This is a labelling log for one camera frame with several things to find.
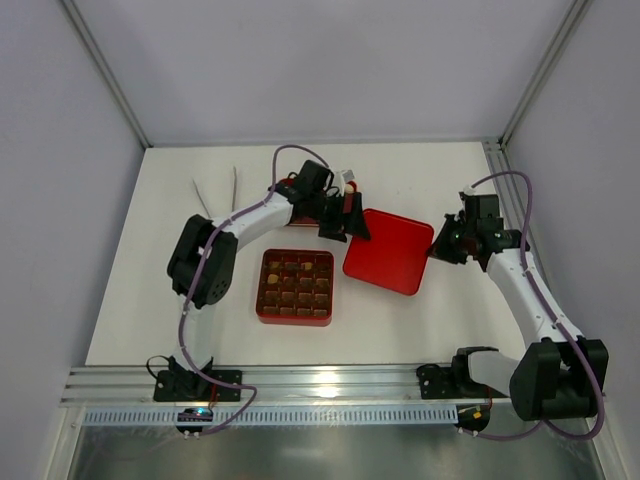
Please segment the red box lid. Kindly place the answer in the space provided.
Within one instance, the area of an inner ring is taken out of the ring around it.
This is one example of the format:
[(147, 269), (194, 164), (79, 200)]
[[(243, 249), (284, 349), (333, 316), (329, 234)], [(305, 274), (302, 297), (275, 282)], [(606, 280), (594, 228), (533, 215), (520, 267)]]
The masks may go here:
[(365, 209), (364, 219), (371, 239), (352, 238), (343, 273), (405, 296), (415, 295), (421, 286), (434, 228), (376, 209)]

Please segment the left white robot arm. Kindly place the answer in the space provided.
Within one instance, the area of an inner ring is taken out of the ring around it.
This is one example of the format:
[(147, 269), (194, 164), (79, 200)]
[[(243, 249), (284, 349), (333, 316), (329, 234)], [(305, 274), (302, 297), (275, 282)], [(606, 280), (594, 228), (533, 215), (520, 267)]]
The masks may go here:
[(226, 295), (242, 248), (300, 218), (315, 221), (321, 238), (371, 239), (352, 171), (334, 171), (313, 160), (286, 178), (274, 177), (266, 197), (249, 207), (217, 219), (194, 215), (187, 220), (167, 266), (172, 289), (183, 298), (179, 353), (168, 357), (167, 367), (155, 375), (156, 402), (204, 401), (214, 388), (231, 391), (232, 401), (239, 399), (231, 382), (213, 376), (212, 360), (201, 366), (195, 362), (187, 347), (188, 323), (194, 312)]

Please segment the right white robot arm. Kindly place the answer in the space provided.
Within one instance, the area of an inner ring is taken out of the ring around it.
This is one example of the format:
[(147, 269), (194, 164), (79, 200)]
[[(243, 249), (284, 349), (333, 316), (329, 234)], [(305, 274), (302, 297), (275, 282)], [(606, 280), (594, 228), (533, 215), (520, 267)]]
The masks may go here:
[(525, 421), (602, 419), (609, 354), (563, 313), (535, 268), (525, 230), (508, 229), (495, 194), (460, 195), (462, 208), (445, 217), (429, 248), (449, 264), (476, 261), (497, 286), (526, 350), (512, 359), (489, 347), (467, 350), (470, 380), (505, 395)]

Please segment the red chocolate tray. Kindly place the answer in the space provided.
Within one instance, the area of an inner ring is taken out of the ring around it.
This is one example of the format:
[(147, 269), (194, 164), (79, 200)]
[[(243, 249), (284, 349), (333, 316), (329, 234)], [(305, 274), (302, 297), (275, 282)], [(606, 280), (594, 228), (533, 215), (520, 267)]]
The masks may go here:
[(317, 226), (332, 232), (345, 232), (352, 224), (352, 217), (362, 216), (362, 208), (357, 207), (359, 195), (348, 183), (343, 193), (330, 187), (327, 191), (312, 193), (310, 197), (300, 197), (294, 204), (288, 226)]

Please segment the red square chocolate box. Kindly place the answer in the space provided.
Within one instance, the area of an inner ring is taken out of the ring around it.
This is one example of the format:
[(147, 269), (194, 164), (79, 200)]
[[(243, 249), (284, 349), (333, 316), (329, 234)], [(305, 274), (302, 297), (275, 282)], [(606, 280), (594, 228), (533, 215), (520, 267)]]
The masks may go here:
[[(264, 324), (326, 327), (333, 314), (334, 256), (329, 251), (268, 249), (259, 275), (255, 312)], [(268, 284), (270, 274), (279, 276)]]

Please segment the aluminium front rail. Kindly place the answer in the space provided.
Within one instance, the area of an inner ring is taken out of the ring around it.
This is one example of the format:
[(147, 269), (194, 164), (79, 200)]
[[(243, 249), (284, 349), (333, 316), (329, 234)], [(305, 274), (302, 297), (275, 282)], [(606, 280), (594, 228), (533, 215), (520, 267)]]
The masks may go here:
[[(419, 401), (424, 385), (416, 364), (240, 366), (242, 382), (266, 402)], [(135, 405), (152, 401), (155, 380), (143, 366), (71, 370), (64, 406)]]

